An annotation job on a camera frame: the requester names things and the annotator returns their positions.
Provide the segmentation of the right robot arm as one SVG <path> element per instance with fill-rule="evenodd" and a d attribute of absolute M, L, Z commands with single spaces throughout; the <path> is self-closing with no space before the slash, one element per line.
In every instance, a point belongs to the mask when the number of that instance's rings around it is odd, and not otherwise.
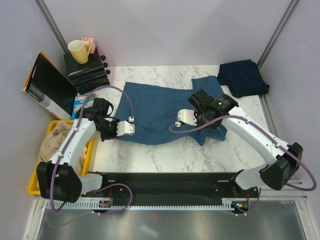
<path fill-rule="evenodd" d="M 300 168 L 297 161 L 302 158 L 303 147 L 297 142 L 289 144 L 267 132 L 229 95 L 213 98 L 200 89 L 188 102 L 195 109 L 192 117 L 195 127 L 216 130 L 224 126 L 247 142 L 264 160 L 264 164 L 240 170 L 231 178 L 229 191 L 233 196 L 240 197 L 248 189 L 260 185 L 279 191 Z"/>

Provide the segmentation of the teal blue t-shirt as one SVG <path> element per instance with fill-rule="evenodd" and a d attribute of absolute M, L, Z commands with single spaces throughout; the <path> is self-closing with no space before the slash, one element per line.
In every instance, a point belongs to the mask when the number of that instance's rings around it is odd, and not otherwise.
<path fill-rule="evenodd" d="M 161 145 L 180 138 L 190 136 L 198 145 L 203 146 L 206 138 L 224 141 L 227 129 L 220 126 L 217 130 L 198 130 L 185 134 L 172 133 L 169 127 L 177 120 L 178 111 L 193 109 L 188 102 L 199 89 L 203 89 L 210 96 L 217 98 L 223 90 L 216 76 L 192 79 L 192 89 L 175 89 L 156 85 L 126 82 L 120 99 L 115 118 L 127 120 L 134 114 L 135 133 L 124 135 L 121 141 L 144 145 Z"/>

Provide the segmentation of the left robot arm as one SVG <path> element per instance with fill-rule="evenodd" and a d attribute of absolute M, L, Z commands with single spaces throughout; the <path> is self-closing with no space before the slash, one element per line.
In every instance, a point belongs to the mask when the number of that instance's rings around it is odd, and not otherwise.
<path fill-rule="evenodd" d="M 76 166 L 87 142 L 95 132 L 102 141 L 117 137 L 118 119 L 109 121 L 109 109 L 113 105 L 104 98 L 96 98 L 93 106 L 83 113 L 79 110 L 73 126 L 63 144 L 49 162 L 40 162 L 36 175 L 40 195 L 44 199 L 74 203 L 82 194 L 94 192 L 99 197 L 106 196 L 110 185 L 99 173 L 78 176 Z"/>

